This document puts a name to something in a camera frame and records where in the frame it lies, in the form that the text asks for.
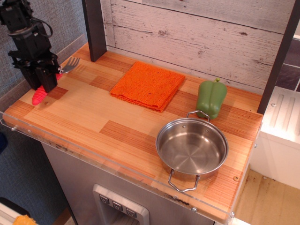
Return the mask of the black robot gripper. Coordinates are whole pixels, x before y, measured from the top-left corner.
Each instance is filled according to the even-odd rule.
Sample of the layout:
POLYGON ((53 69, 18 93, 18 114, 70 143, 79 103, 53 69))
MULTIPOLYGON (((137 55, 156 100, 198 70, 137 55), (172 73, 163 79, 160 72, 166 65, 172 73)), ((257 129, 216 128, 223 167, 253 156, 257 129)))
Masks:
POLYGON ((9 51, 16 68, 21 72, 34 90, 43 86, 46 93, 52 91, 58 84, 56 73, 59 71, 57 56, 50 51, 51 44, 43 25, 8 26, 7 34, 12 38, 16 50, 9 51))

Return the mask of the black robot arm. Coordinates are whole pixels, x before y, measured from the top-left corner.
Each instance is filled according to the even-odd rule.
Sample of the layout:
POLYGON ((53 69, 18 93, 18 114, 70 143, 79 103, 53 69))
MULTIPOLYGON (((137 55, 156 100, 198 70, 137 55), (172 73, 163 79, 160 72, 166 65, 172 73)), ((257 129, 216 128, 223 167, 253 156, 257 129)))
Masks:
POLYGON ((53 30, 47 23, 32 16, 33 10, 26 0, 6 0, 0 7, 0 23, 7 27, 16 50, 9 51, 15 68, 23 74, 30 87, 37 90, 43 87, 45 92, 52 91, 58 84, 56 75, 60 73, 58 56, 51 52, 49 38, 53 30))

